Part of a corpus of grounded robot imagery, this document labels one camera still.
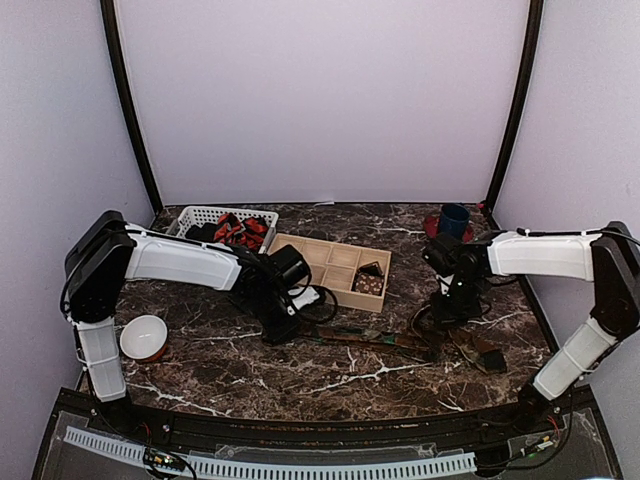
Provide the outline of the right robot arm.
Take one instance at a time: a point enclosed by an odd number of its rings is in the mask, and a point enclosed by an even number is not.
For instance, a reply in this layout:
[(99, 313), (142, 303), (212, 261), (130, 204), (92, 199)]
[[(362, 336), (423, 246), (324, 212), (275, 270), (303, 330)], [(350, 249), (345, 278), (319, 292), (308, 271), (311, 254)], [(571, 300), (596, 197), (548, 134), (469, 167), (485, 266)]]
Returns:
[(639, 329), (639, 241), (612, 221), (582, 231), (492, 230), (464, 243), (447, 233), (427, 241), (422, 256), (440, 287), (430, 298), (440, 327), (463, 324), (481, 311), (493, 277), (579, 281), (593, 288), (587, 319), (533, 376), (510, 413), (521, 434), (534, 432), (549, 405)]

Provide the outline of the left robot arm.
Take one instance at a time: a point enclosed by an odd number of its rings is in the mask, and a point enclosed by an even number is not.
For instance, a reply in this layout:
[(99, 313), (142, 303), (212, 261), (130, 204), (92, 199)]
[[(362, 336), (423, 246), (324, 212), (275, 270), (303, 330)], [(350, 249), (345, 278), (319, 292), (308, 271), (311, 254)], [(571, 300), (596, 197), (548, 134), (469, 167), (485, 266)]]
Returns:
[(287, 245), (272, 255), (243, 246), (211, 244), (168, 236), (130, 224), (118, 211), (106, 211), (65, 258), (66, 280), (60, 311), (76, 331), (81, 361), (103, 421), (120, 436), (141, 427), (140, 412), (123, 398), (114, 316), (129, 280), (160, 280), (228, 292), (258, 319), (269, 344), (288, 341), (298, 331), (302, 308), (317, 302), (316, 290), (302, 282), (311, 271)]

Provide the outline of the brown green patterned tie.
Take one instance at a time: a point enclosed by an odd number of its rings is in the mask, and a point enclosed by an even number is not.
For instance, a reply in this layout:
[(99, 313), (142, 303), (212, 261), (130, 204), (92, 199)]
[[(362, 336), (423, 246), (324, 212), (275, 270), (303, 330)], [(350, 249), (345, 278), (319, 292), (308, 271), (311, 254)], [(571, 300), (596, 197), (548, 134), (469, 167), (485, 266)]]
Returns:
[(507, 362), (499, 347), (461, 328), (440, 330), (428, 326), (429, 310), (426, 306), (410, 318), (407, 333), (304, 323), (299, 335), (323, 343), (355, 344), (427, 363), (436, 362), (444, 346), (451, 343), (479, 371), (485, 374), (507, 372)]

